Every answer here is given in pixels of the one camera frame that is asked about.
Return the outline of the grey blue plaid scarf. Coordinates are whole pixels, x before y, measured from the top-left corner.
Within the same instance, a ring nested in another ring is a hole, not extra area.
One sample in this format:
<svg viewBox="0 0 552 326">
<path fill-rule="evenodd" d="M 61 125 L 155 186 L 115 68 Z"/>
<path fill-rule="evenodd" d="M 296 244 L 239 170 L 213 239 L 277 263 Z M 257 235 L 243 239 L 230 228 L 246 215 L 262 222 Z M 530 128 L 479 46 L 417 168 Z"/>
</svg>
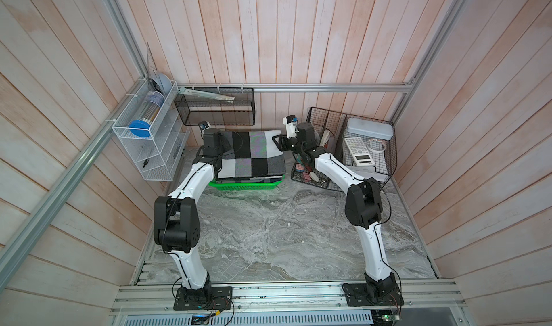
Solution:
<svg viewBox="0 0 552 326">
<path fill-rule="evenodd" d="M 283 175 L 267 176 L 267 177 L 227 177 L 217 178 L 216 183 L 221 184 L 269 184 L 275 182 L 281 182 Z"/>
</svg>

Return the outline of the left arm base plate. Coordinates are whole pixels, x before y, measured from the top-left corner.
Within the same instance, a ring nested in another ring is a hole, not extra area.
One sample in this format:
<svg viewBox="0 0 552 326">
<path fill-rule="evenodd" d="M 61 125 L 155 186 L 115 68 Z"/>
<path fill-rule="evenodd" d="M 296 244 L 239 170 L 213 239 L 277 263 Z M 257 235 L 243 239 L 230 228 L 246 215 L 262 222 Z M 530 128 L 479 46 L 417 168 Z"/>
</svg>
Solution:
<svg viewBox="0 0 552 326">
<path fill-rule="evenodd" d="M 230 286 L 187 289 L 180 287 L 175 294 L 175 311 L 231 309 L 233 288 Z"/>
</svg>

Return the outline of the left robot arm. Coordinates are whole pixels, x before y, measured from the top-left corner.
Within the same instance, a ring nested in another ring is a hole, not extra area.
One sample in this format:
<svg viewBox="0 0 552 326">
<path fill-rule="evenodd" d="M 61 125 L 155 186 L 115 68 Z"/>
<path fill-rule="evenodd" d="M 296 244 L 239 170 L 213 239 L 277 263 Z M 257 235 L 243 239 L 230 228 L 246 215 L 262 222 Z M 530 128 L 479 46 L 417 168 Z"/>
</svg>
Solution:
<svg viewBox="0 0 552 326">
<path fill-rule="evenodd" d="M 208 271 L 196 250 L 201 236 L 197 202 L 221 171 L 225 152 L 221 131 L 205 121 L 200 127 L 204 145 L 191 171 L 173 192 L 158 197 L 154 204 L 154 241 L 175 261 L 181 274 L 181 286 L 191 291 L 208 287 Z"/>
</svg>

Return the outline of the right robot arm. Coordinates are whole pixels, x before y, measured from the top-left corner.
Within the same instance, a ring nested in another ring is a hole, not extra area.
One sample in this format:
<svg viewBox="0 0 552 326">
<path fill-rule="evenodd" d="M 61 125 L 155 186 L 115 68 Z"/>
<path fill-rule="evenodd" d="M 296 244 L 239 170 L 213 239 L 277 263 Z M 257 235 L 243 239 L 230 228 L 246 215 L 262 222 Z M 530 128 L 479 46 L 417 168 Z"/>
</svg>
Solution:
<svg viewBox="0 0 552 326">
<path fill-rule="evenodd" d="M 334 158 L 319 145 L 310 123 L 299 123 L 295 116 L 287 116 L 283 124 L 286 134 L 273 136 L 277 148 L 293 152 L 312 181 L 317 182 L 325 176 L 346 195 L 344 214 L 357 230 L 365 259 L 366 287 L 360 290 L 364 297 L 359 304 L 394 302 L 397 306 L 403 305 L 402 281 L 388 264 L 381 238 L 381 225 L 385 222 L 379 182 L 362 177 Z"/>
</svg>

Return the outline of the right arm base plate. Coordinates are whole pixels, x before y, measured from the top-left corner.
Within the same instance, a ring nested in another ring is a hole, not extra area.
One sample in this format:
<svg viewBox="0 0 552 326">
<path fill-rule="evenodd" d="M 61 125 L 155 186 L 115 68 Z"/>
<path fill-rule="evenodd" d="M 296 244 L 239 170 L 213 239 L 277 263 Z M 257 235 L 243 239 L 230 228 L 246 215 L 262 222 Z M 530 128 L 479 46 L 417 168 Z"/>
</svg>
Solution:
<svg viewBox="0 0 552 326">
<path fill-rule="evenodd" d="M 393 290 L 384 297 L 378 297 L 372 287 L 364 284 L 343 283 L 342 291 L 348 307 L 391 306 L 402 307 L 404 300 L 398 290 Z"/>
</svg>

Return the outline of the black white grey checked scarf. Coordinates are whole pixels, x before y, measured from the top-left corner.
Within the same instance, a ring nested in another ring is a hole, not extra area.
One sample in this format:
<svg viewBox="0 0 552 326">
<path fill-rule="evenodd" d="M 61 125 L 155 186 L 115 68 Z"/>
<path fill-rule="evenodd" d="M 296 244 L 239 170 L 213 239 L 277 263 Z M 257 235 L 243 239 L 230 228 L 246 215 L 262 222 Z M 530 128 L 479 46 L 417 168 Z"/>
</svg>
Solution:
<svg viewBox="0 0 552 326">
<path fill-rule="evenodd" d="M 276 177 L 285 174 L 284 153 L 273 137 L 281 131 L 221 132 L 225 152 L 219 179 Z"/>
</svg>

